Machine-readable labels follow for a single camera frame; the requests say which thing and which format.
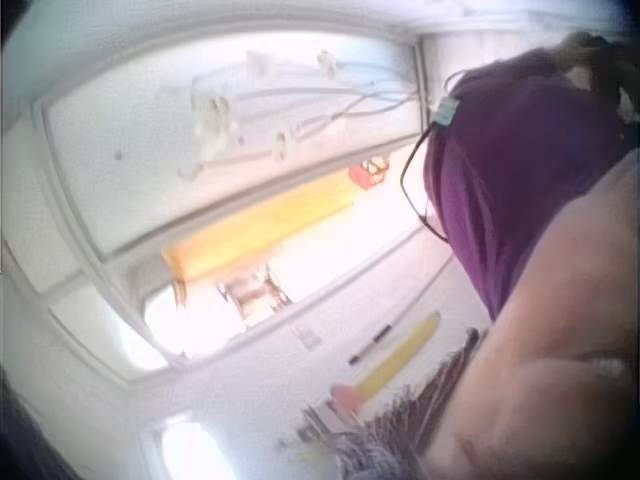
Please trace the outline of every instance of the ceiling panel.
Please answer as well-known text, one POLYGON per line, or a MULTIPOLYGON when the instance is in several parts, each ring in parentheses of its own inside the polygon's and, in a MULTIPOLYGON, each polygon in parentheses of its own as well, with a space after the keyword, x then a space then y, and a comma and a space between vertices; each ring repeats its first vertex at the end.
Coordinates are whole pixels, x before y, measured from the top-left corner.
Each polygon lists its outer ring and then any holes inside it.
POLYGON ((167 366, 165 359, 113 311, 93 285, 51 306, 62 326, 126 380, 167 366))
POLYGON ((31 124, 2 138, 3 235, 34 288, 43 292, 78 270, 58 232, 34 171, 41 155, 31 124))
POLYGON ((108 253, 239 190, 418 132, 416 90, 405 46, 310 32, 237 35, 109 71, 51 106, 47 121, 78 210, 108 253), (228 101, 218 158, 196 136, 192 94, 228 101))

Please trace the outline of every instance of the ceiling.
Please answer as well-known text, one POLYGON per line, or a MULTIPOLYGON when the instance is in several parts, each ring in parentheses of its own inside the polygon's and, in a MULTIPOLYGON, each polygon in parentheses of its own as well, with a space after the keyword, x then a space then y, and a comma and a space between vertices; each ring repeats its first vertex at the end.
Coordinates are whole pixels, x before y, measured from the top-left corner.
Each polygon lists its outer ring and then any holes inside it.
POLYGON ((3 51, 3 111, 16 115, 30 98, 69 71, 121 55, 151 39, 209 31, 255 30, 292 21, 351 25, 405 39, 455 30, 522 29, 563 24, 611 30, 624 21, 614 0, 75 0, 38 2, 3 51))

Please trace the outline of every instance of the white wall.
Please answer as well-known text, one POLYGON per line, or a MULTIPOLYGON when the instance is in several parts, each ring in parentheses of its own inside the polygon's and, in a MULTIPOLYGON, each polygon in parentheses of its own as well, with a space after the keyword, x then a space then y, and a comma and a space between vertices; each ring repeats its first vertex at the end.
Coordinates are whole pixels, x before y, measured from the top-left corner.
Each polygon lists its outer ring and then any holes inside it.
POLYGON ((449 256, 446 246, 421 231, 366 275, 250 347, 140 388, 133 398, 138 428, 144 434, 164 418, 190 412, 215 436, 238 480, 332 478, 293 452, 277 454, 277 439, 294 439, 306 403, 325 399, 332 383, 362 379, 434 309, 442 313, 435 336, 368 405, 367 414, 380 411, 403 385, 424 382, 463 343, 468 326, 488 325, 469 281, 452 262, 379 348, 348 366, 348 358, 419 294, 449 256), (292 332, 296 325, 311 327, 320 347, 306 350, 292 332))
POLYGON ((0 282, 0 361, 46 436, 87 480, 145 478, 126 392, 43 326, 8 271, 0 282))

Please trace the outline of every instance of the bright light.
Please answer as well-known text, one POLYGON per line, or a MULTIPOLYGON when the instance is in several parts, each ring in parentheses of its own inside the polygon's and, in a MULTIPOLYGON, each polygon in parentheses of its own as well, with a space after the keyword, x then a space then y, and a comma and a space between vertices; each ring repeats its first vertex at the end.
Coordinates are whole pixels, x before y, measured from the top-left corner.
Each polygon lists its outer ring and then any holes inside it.
POLYGON ((179 423, 162 435, 162 454, 173 480, 235 480, 214 438, 198 423, 179 423))
POLYGON ((240 313, 214 287, 189 290, 186 307, 177 307, 169 286, 147 304, 145 321, 165 348, 188 357, 213 353, 246 331, 240 313))
POLYGON ((119 323, 120 340, 131 363, 142 370, 158 370, 166 367, 167 361, 160 353, 143 340, 124 322, 119 323))

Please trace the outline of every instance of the window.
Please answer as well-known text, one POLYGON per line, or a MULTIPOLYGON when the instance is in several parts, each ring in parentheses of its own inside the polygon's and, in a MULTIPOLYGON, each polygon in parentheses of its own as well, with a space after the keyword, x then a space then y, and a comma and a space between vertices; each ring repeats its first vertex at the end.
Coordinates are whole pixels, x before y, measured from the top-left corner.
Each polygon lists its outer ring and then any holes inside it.
POLYGON ((162 455, 172 480, 236 480, 218 444, 199 423, 165 430, 162 455))
MULTIPOLYGON (((209 354, 417 227, 399 182, 411 148, 359 161, 171 246, 164 258, 177 289, 166 287, 145 309, 158 341, 190 358, 209 354)), ((418 158, 405 184, 428 210, 418 158)))

